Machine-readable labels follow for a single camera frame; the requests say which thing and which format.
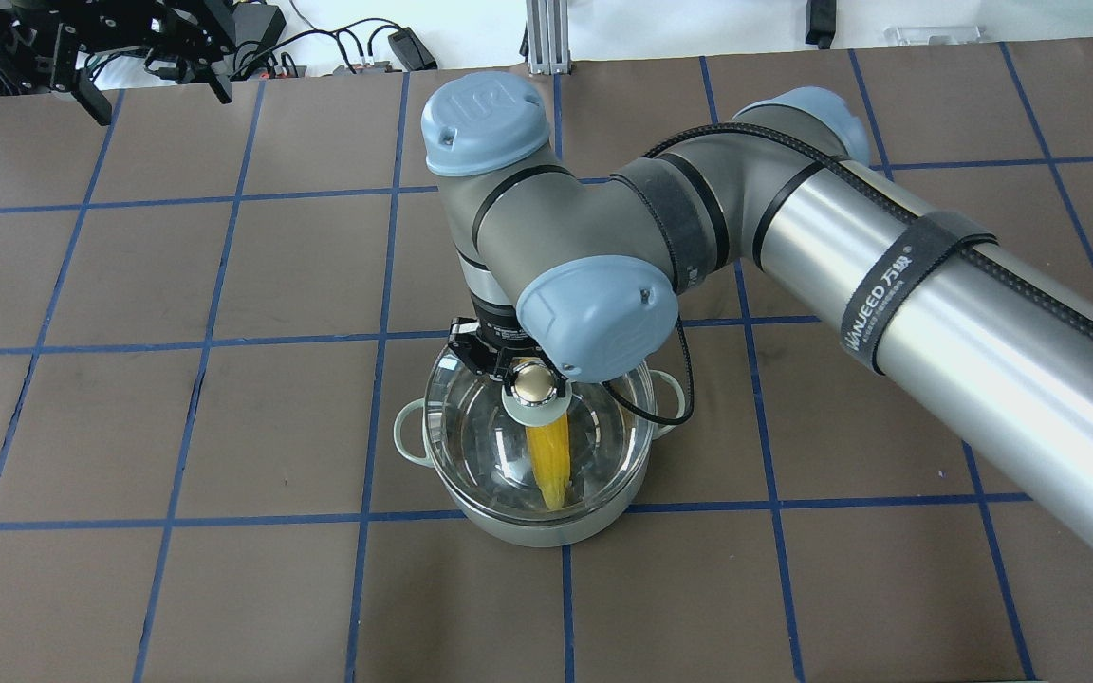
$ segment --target corn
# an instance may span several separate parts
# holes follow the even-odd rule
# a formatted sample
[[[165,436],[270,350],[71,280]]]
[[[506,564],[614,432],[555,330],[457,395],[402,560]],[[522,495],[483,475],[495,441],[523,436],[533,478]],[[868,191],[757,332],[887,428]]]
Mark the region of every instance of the corn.
[[[526,427],[529,445],[529,463],[533,467],[534,481],[543,494],[546,508],[559,510],[564,506],[564,492],[572,479],[572,454],[567,441],[567,413],[545,427]]]

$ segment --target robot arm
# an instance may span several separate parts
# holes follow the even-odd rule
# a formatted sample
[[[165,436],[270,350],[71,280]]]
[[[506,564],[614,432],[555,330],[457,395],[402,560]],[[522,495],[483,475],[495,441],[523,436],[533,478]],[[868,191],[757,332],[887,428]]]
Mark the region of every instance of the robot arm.
[[[752,259],[1093,547],[1093,304],[871,172],[836,95],[751,105],[599,185],[509,74],[447,83],[422,132],[495,353],[611,379],[662,344],[678,294]]]

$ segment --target light blue cap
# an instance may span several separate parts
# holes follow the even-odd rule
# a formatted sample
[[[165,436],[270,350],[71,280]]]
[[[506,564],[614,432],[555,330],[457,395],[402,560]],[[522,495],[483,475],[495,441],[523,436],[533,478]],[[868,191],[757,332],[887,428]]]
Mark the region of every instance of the light blue cap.
[[[871,163],[871,144],[867,142],[867,129],[863,128],[859,117],[850,113],[850,108],[846,107],[846,101],[836,92],[812,85],[797,87],[797,90],[784,92],[774,99],[763,99],[760,103],[750,104],[741,111],[737,111],[737,116],[765,104],[781,104],[785,107],[811,114],[837,136],[851,160],[863,165]]]
[[[678,295],[654,264],[632,256],[587,256],[536,276],[517,298],[517,320],[574,381],[631,372],[665,344]]]
[[[421,132],[428,169],[447,177],[503,169],[550,138],[542,95],[526,79],[504,72],[445,83],[424,105]]]

